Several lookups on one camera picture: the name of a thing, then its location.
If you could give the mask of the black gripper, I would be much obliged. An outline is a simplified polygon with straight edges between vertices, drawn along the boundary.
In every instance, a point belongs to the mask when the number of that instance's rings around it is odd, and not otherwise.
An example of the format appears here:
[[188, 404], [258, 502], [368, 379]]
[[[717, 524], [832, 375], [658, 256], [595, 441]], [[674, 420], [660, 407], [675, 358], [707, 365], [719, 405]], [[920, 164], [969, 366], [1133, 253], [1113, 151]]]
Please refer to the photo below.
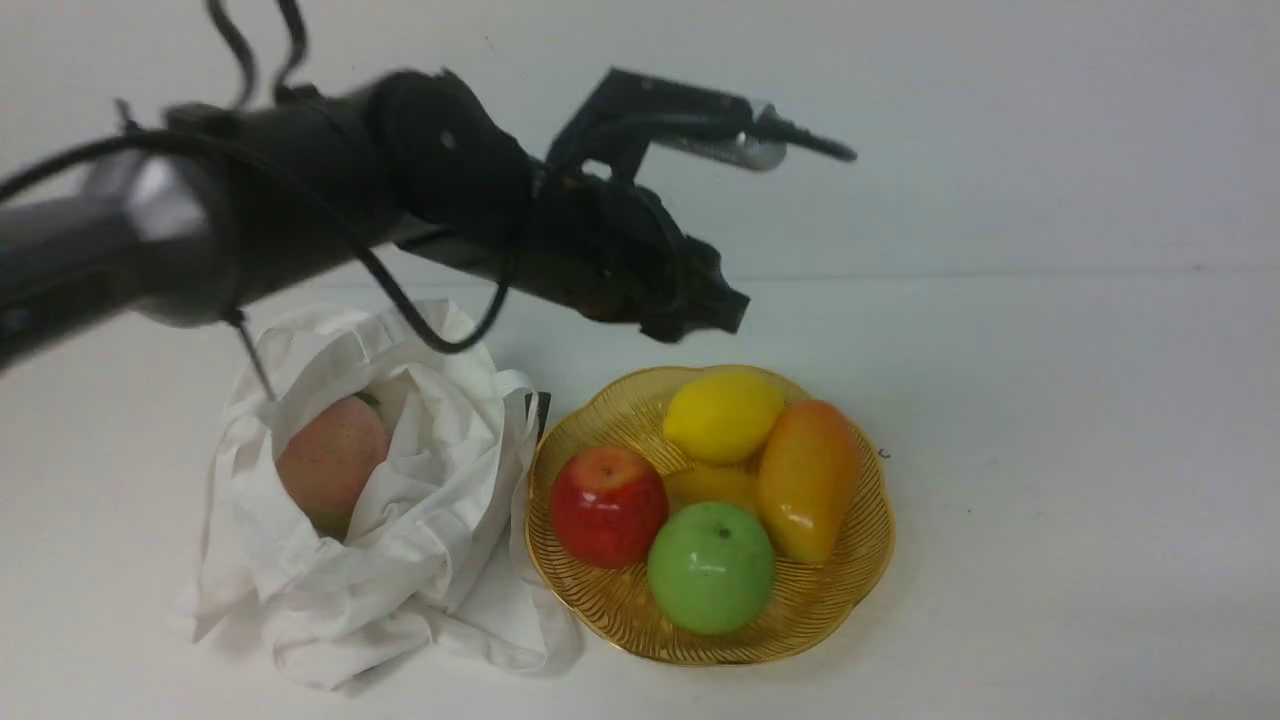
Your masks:
[[513, 229], [440, 227], [399, 246], [662, 343], [735, 334], [750, 304], [724, 278], [721, 254], [681, 231], [654, 192], [589, 176], [545, 181]]

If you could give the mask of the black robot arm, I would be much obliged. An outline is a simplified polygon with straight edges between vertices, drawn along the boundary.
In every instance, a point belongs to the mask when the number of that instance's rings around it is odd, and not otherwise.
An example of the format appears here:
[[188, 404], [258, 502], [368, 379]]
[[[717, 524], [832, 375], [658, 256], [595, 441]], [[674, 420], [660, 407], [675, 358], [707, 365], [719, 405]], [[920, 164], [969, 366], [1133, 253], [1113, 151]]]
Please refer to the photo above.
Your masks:
[[445, 354], [512, 290], [662, 343], [732, 334], [749, 297], [635, 176], [653, 143], [748, 167], [791, 137], [745, 97], [618, 69], [544, 159], [448, 70], [246, 114], [177, 106], [3, 182], [3, 364], [124, 311], [230, 324], [351, 260]]

